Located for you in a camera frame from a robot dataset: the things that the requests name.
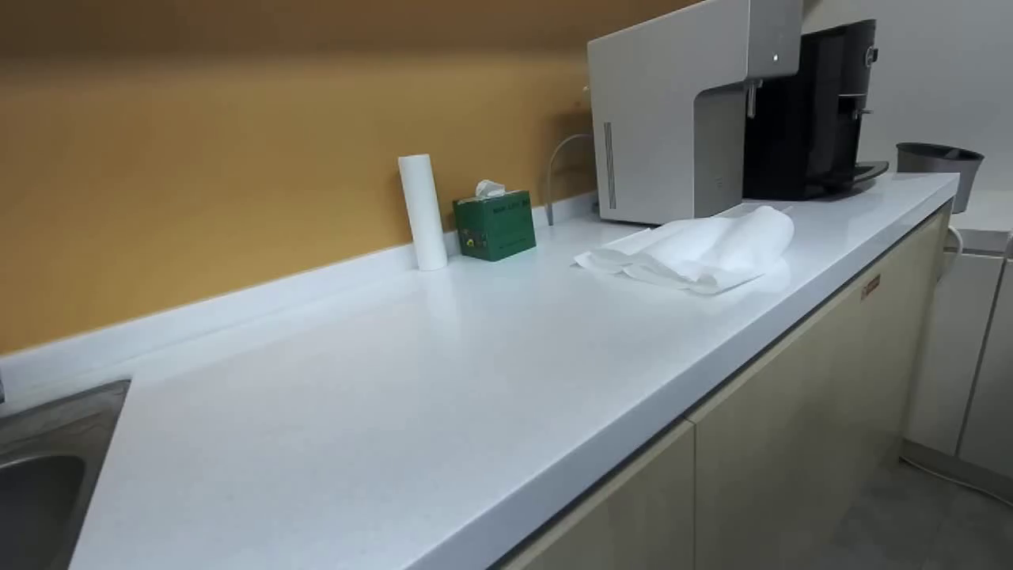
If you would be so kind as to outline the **stainless steel sink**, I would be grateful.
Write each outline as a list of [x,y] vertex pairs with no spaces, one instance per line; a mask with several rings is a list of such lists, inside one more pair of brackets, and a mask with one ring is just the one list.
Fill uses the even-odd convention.
[[127,381],[0,421],[0,570],[69,570]]

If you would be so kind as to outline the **black coffee machine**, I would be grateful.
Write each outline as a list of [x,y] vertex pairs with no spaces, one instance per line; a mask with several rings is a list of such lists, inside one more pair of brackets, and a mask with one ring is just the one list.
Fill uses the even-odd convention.
[[750,199],[825,199],[857,192],[888,161],[857,161],[877,22],[857,19],[801,38],[795,77],[758,93],[745,142]]

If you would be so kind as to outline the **white side cabinet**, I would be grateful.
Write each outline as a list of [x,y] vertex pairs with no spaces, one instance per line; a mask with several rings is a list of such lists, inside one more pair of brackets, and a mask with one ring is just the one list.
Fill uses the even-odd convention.
[[905,439],[944,469],[1013,483],[1013,192],[978,192],[954,219]]

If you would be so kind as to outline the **beige cabinet door left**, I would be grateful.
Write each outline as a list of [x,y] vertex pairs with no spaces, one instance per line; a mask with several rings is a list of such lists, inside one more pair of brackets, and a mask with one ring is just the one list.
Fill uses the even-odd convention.
[[505,570],[694,570],[694,427],[673,427]]

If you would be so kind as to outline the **beige cabinet door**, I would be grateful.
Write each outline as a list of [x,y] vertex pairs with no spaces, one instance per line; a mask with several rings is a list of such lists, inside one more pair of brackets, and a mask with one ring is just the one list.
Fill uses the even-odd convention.
[[673,427],[505,570],[694,570],[694,427]]
[[948,215],[935,211],[694,412],[697,570],[801,570],[895,446]]

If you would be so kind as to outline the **grey trash bin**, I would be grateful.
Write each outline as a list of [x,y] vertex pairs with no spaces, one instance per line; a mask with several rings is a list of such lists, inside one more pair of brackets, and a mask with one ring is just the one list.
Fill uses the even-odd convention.
[[900,176],[955,176],[955,210],[970,206],[978,169],[985,164],[982,153],[942,147],[942,142],[900,142],[895,171]]

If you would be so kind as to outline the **beige cabinet door right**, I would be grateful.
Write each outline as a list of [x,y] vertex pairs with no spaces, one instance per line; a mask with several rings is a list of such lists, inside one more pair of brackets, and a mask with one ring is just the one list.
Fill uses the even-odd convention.
[[697,570],[801,570],[895,446],[948,215],[935,211],[694,412]]

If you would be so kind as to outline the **white paper napkin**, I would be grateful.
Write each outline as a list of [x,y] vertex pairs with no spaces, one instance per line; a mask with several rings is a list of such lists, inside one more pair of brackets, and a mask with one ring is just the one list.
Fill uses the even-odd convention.
[[791,238],[795,222],[786,211],[758,206],[745,215],[665,222],[576,255],[575,263],[694,295],[726,295],[782,269]]

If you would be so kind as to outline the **white grey beverage dispenser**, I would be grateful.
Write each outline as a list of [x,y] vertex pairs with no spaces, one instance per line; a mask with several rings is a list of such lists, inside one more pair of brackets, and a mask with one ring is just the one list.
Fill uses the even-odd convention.
[[697,0],[590,43],[600,215],[661,225],[745,199],[745,123],[795,77],[801,0]]

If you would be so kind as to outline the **white paper towel roll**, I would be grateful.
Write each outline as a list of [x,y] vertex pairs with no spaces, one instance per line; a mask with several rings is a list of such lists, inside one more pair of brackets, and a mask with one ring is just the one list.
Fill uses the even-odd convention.
[[445,238],[445,219],[442,219],[442,199],[437,199],[430,159],[427,157],[403,157],[399,159],[399,180],[403,180],[414,260],[422,269],[445,269],[446,267],[446,238]]

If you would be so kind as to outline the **green tissue box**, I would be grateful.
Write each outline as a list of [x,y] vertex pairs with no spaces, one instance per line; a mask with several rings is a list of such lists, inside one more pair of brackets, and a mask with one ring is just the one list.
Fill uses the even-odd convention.
[[453,202],[460,250],[475,260],[505,260],[535,248],[531,199],[482,180],[475,198]]

